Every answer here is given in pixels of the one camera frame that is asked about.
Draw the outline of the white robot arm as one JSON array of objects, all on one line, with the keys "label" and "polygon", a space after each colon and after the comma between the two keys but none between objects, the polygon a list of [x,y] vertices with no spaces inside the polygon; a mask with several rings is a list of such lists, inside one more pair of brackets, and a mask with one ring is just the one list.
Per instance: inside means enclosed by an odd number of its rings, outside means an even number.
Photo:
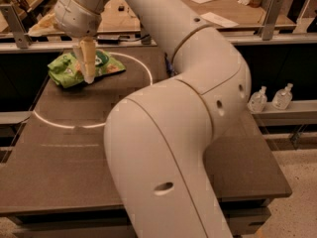
[{"label": "white robot arm", "polygon": [[[86,40],[109,0],[57,0],[58,27]],[[181,0],[125,0],[176,76],[122,99],[104,127],[108,167],[138,238],[232,238],[204,153],[245,111],[241,54]]]}]

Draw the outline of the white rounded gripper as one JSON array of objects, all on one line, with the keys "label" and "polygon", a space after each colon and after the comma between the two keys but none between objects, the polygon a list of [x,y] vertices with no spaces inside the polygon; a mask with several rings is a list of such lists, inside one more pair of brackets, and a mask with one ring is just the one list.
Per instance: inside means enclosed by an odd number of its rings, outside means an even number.
[{"label": "white rounded gripper", "polygon": [[96,47],[95,36],[101,23],[101,16],[78,4],[75,0],[57,0],[54,13],[46,14],[28,31],[30,37],[40,37],[55,33],[60,29],[68,36],[82,38],[73,47],[86,83],[95,78]]}]

